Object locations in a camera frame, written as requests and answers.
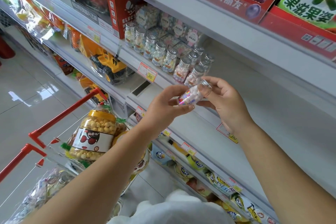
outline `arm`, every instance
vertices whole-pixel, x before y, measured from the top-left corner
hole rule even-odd
[[[213,91],[199,105],[217,110],[226,129],[239,138],[269,202],[283,224],[333,223],[336,199],[310,178],[254,123],[244,100],[226,81],[206,76]]]
[[[147,145],[175,117],[194,106],[173,106],[186,86],[169,86],[150,104],[145,117],[107,153],[61,189],[23,224],[105,224]]]

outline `tile floor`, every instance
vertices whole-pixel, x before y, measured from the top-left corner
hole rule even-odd
[[[11,46],[15,49],[16,56],[1,60],[0,67],[0,130],[2,131],[0,170],[19,153],[26,143],[36,145],[28,137],[29,132],[39,128],[78,100],[69,92],[69,89],[46,73],[38,61],[13,44]],[[84,116],[88,110],[88,106],[80,107],[45,132],[40,137],[41,140],[49,143]],[[62,136],[69,138],[72,133],[73,131],[69,129]],[[38,178],[48,168],[51,168],[52,165],[47,163],[42,168],[33,169],[39,159],[40,156],[32,152],[0,184],[0,223],[10,217],[16,209],[15,206],[22,201],[24,194],[33,188]],[[162,202],[174,188],[176,185],[170,179],[170,175],[152,161],[122,197],[124,207],[121,214],[129,216],[135,211],[136,205],[143,200],[149,200],[153,204]]]

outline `yellow jar lid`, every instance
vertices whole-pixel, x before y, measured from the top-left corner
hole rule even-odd
[[[107,112],[102,112],[102,111],[97,111],[97,110],[91,110],[89,112],[88,116],[102,118],[102,119],[110,120],[110,121],[113,121],[113,122],[115,122],[117,120],[116,117],[113,114],[107,113]]]

